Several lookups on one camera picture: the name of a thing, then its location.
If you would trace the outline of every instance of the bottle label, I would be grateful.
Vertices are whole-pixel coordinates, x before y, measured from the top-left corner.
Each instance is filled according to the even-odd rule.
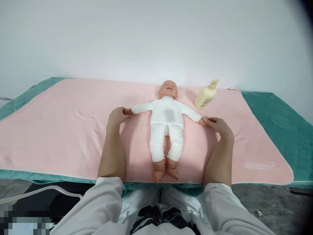
[[[206,99],[202,104],[201,104],[201,108],[204,108],[205,106],[208,105],[208,103],[212,100],[213,98],[210,98],[210,99]]]

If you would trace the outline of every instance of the wrist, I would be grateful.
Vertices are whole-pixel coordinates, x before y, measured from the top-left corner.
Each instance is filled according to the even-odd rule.
[[[221,139],[225,139],[228,142],[234,143],[234,141],[235,141],[235,137],[234,137],[234,134],[232,132],[231,133],[220,133],[220,136],[221,136]]]
[[[119,132],[120,131],[120,125],[116,124],[116,123],[108,122],[106,130],[107,130],[107,132],[113,132],[113,131]]]

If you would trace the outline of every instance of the lotion bottle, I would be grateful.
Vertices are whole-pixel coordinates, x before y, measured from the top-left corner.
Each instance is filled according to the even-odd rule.
[[[210,81],[210,85],[205,86],[199,93],[198,97],[195,100],[195,106],[198,109],[204,109],[208,103],[216,95],[216,84],[219,82],[218,79]]]

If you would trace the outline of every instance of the gray floor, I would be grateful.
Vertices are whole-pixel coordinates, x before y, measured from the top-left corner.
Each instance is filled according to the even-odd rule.
[[[0,180],[0,199],[20,195],[30,185],[24,180]],[[283,186],[234,184],[232,190],[251,214],[261,210],[259,219],[277,235],[299,234],[313,199],[293,195]]]

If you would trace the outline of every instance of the green mat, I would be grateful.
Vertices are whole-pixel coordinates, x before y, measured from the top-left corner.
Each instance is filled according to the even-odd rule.
[[[0,120],[63,79],[52,77],[31,87],[0,109]],[[244,91],[242,95],[268,136],[292,167],[294,182],[289,186],[313,188],[313,126],[273,93]],[[0,170],[0,179],[23,179],[37,184],[61,181],[95,183],[95,180],[11,170]],[[125,183],[123,196],[132,190],[165,185],[169,184]],[[192,196],[203,192],[201,184],[175,184],[175,187]]]

